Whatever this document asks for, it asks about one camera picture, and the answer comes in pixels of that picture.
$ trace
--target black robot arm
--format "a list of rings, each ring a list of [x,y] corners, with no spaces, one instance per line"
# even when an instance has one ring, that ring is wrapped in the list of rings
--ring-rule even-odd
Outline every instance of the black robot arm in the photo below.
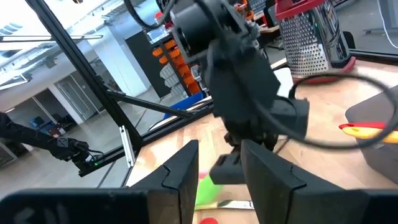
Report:
[[[72,138],[54,138],[12,122],[6,113],[0,113],[0,138],[48,150],[57,159],[72,160],[80,170],[86,168],[95,159],[89,153],[87,142]]]

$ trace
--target door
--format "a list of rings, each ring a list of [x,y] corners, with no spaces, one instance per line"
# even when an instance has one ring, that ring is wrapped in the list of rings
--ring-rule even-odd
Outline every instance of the door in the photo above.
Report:
[[[164,79],[160,77],[160,71],[163,65],[159,63],[159,59],[152,55],[152,47],[141,31],[138,34],[126,39],[127,46],[137,59],[150,84],[154,87],[155,92],[161,98],[170,93],[171,89],[164,85]]]
[[[60,91],[70,102],[81,118],[87,120],[96,113],[96,109],[76,82],[69,76],[57,83]]]

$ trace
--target wooden table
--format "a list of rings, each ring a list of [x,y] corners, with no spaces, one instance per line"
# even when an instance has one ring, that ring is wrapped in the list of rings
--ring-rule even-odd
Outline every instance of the wooden table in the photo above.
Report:
[[[398,85],[398,67],[357,61],[355,73],[377,78],[389,86]],[[309,138],[330,141],[350,141],[351,138],[338,128],[346,122],[345,111],[375,94],[379,90],[355,80],[341,80],[319,86],[303,86],[297,91],[298,98],[310,101]],[[191,139],[199,140],[199,170],[209,171],[220,154],[228,153],[231,147],[224,142],[226,130],[219,118],[208,115],[198,121],[169,134],[141,149],[127,185],[131,186],[151,173]],[[305,170],[346,189],[385,188],[398,186],[372,170],[359,150],[330,152],[312,149],[296,142],[289,142],[279,153],[283,158]],[[245,185],[224,186],[220,200],[249,200]],[[214,217],[220,224],[258,223],[254,211],[247,210],[203,210],[196,212],[193,223],[205,217]]]

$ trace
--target floor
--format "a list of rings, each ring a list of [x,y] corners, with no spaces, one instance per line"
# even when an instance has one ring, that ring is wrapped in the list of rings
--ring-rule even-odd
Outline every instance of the floor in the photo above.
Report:
[[[381,27],[376,0],[353,0],[337,9],[341,27],[353,33],[357,49],[398,53],[381,33],[365,34],[363,29]],[[398,44],[398,35],[391,34]],[[284,52],[266,48],[271,63],[284,58]],[[172,105],[181,99],[167,96],[159,99],[152,89],[140,96],[145,100]],[[162,113],[120,103],[137,130],[144,134],[151,125],[160,121]],[[94,150],[106,152],[121,145],[116,124],[107,112],[102,112],[71,130],[68,137],[87,141]],[[0,198],[20,189],[46,187],[119,187],[127,172],[126,161],[120,159],[83,178],[70,162],[54,159],[49,152],[34,150],[27,156],[5,167],[0,167]]]

